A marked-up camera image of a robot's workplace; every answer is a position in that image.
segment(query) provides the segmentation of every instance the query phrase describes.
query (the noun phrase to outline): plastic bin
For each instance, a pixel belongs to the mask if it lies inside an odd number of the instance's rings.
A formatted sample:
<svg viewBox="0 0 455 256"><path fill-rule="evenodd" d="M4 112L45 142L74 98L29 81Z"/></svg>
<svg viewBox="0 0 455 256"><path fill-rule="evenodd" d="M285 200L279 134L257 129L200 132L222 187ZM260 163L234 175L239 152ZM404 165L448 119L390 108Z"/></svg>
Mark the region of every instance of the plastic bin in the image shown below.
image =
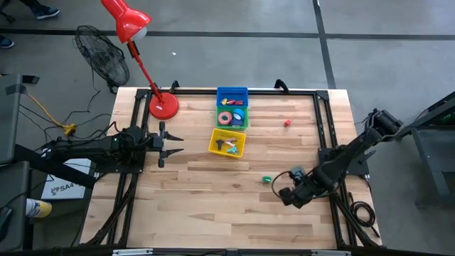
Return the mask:
<svg viewBox="0 0 455 256"><path fill-rule="evenodd" d="M234 142L233 144L237 147L238 154L226 153L226 151L228 149L230 149L230 147L231 147L226 143L224 143L221 146L221 150L218 150L218 144L216 143L217 140L219 140L219 139L226 140L226 139L232 139L232 138L237 139L237 141ZM240 158L243 156L243 150L245 149L246 138L247 138L247 135L240 133L240 132L232 132L232 131L215 128L215 129L213 129L213 132L212 132L212 138L210 139L208 151L212 152L214 154L220 154L222 156Z"/></svg>
<svg viewBox="0 0 455 256"><path fill-rule="evenodd" d="M233 113L235 109L241 109L245 113L245 118L243 119L243 126L241 127L232 127L230 124L227 125L222 125L218 121L218 115L220 115L221 112L227 111L230 114ZM239 106L223 106L223 107L216 107L216 127L220 129L229 129L229 130L235 130L235 131L243 131L248 127L248 107L239 107Z"/></svg>
<svg viewBox="0 0 455 256"><path fill-rule="evenodd" d="M237 105L237 107L248 107L248 88L246 87L219 87L216 90L216 106L226 107L221 104L221 101L227 100L243 100L243 105Z"/></svg>

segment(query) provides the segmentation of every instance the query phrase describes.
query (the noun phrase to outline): electric fan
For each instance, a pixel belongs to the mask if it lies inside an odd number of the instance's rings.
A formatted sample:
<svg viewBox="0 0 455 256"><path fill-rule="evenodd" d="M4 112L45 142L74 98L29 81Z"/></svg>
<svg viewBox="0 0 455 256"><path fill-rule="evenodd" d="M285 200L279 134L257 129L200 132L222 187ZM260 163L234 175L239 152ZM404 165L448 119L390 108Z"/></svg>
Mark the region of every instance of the electric fan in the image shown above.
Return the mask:
<svg viewBox="0 0 455 256"><path fill-rule="evenodd" d="M110 92L116 94L113 87L126 85L129 70L123 51L103 36L101 31L88 25L78 26L75 41L92 69L106 80Z"/></svg>

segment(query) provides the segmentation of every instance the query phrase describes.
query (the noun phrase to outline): red desk lamp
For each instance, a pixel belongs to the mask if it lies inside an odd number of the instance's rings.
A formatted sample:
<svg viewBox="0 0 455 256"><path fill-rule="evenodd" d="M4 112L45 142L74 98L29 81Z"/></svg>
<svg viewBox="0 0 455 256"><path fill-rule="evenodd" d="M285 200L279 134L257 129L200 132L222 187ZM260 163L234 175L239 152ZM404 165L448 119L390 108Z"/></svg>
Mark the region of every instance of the red desk lamp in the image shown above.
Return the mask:
<svg viewBox="0 0 455 256"><path fill-rule="evenodd" d="M155 97L150 101L150 113L157 119L169 119L177 114L178 100L171 93L161 93L150 78L144 64L139 58L134 39L143 38L147 33L147 24L151 22L151 17L146 13L129 8L124 0L101 0L101 3L115 18L117 35L121 43L128 43L129 50L136 59L139 67L150 83Z"/></svg>

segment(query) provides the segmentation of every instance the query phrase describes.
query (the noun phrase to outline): shoe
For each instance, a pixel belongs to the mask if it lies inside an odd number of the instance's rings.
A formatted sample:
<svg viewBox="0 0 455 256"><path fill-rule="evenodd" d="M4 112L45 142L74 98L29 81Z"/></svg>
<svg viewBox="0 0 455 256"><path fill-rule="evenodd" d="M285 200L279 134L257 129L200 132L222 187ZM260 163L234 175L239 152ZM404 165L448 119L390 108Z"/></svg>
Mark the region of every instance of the shoe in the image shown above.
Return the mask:
<svg viewBox="0 0 455 256"><path fill-rule="evenodd" d="M31 10L33 15L35 15L36 19L41 20L45 18L55 17L60 13L59 9L47 7L47 6L39 6L36 9Z"/></svg>
<svg viewBox="0 0 455 256"><path fill-rule="evenodd" d="M0 48L1 49L9 49L11 47L14 46L14 42L3 37L3 36L0 36Z"/></svg>

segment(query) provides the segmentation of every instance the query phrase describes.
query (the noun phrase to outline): black bracket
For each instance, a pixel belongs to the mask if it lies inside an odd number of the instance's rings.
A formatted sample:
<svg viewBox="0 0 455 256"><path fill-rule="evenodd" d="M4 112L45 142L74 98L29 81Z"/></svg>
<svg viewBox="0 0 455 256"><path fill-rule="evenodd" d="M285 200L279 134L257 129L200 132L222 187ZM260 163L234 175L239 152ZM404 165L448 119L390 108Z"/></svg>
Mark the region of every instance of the black bracket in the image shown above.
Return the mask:
<svg viewBox="0 0 455 256"><path fill-rule="evenodd" d="M318 95L321 99L328 101L328 91L326 90L317 90L316 95Z"/></svg>
<svg viewBox="0 0 455 256"><path fill-rule="evenodd" d="M281 89L283 89L284 93L290 93L289 88L287 87L287 85L281 79L277 79L277 81L275 81L275 86L273 88L274 89L281 88Z"/></svg>
<svg viewBox="0 0 455 256"><path fill-rule="evenodd" d="M147 95L147 93L149 93L148 90L137 90L137 93L136 93L136 96L135 96L136 100L140 100L145 95Z"/></svg>
<svg viewBox="0 0 455 256"><path fill-rule="evenodd" d="M172 94L173 94L173 93L175 92L175 90L176 90L177 87L180 87L180 85L178 84L178 81L177 81L177 80L174 80L174 81L172 82L172 86L171 86L171 89L169 90L169 93L172 93Z"/></svg>
<svg viewBox="0 0 455 256"><path fill-rule="evenodd" d="M40 77L36 75L21 75L21 82L36 85L40 80Z"/></svg>

